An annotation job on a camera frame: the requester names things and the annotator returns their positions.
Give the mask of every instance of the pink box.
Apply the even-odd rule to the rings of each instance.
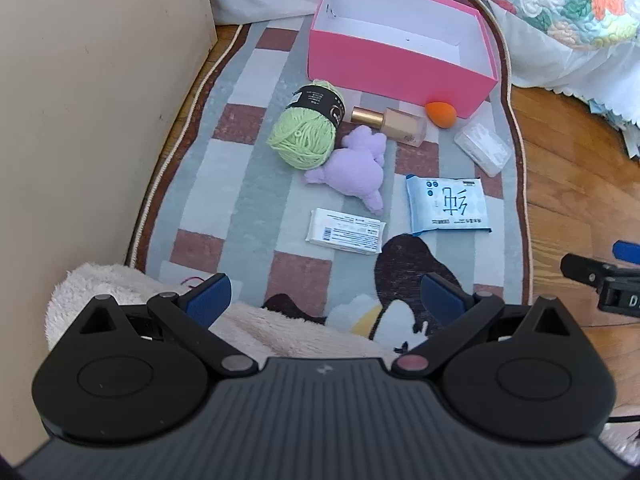
[[[453,0],[320,0],[309,79],[468,118],[498,81],[480,12]]]

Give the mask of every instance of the checkered rug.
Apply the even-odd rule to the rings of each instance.
[[[238,28],[143,204],[130,263],[167,284],[195,285],[225,272],[236,300],[358,333],[398,351],[439,328],[420,303],[419,281],[427,272],[438,272],[468,292],[490,290],[508,303],[528,302],[524,160],[509,104],[508,54],[486,8],[478,0],[458,1],[485,16],[501,61],[501,81],[469,120],[458,120],[451,130],[431,127],[420,148],[387,142],[382,254],[347,253],[305,242],[316,207],[371,214],[356,198],[328,186],[305,185],[303,173],[285,164],[265,142],[291,95],[308,83],[311,16],[301,16]],[[347,110],[391,107],[424,115],[416,105],[343,92]],[[514,148],[515,157],[495,178],[453,143],[457,129],[473,122],[497,132]],[[338,142],[353,127],[343,123]],[[407,234],[404,181],[409,173],[480,178],[492,232]]]

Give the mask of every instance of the gray ribbed panel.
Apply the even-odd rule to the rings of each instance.
[[[322,375],[318,367],[333,371]],[[20,468],[28,480],[600,480],[625,466],[595,439],[552,448],[487,440],[431,388],[377,360],[271,359],[220,383],[196,419],[122,449],[59,440]]]

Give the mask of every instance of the blue gripper pad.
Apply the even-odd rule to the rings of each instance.
[[[188,316],[209,328],[231,304],[231,281],[226,274],[213,275],[183,298],[183,309]]]
[[[624,240],[618,240],[613,244],[613,255],[617,260],[640,265],[640,245]]]
[[[465,302],[460,297],[429,276],[423,276],[420,282],[420,299],[422,306],[442,326],[447,326],[466,312]]]

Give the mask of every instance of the orange egg-shaped object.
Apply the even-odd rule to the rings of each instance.
[[[449,103],[427,103],[424,105],[424,111],[439,128],[450,128],[456,123],[456,109]]]

